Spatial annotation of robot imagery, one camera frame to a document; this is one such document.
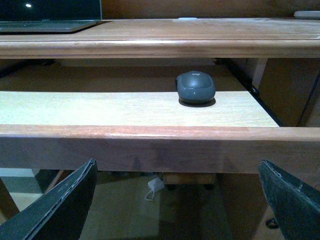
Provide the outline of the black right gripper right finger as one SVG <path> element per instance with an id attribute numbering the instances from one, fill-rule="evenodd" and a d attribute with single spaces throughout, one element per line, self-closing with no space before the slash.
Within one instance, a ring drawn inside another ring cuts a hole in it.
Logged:
<path id="1" fill-rule="evenodd" d="M 320 238 L 320 192 L 264 159 L 259 179 L 274 220 L 286 240 Z"/>

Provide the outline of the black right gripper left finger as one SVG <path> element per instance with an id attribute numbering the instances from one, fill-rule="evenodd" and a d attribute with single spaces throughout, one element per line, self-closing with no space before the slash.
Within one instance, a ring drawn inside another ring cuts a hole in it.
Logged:
<path id="1" fill-rule="evenodd" d="M 78 240 L 91 207 L 98 168 L 89 160 L 0 226 L 2 240 Z"/>

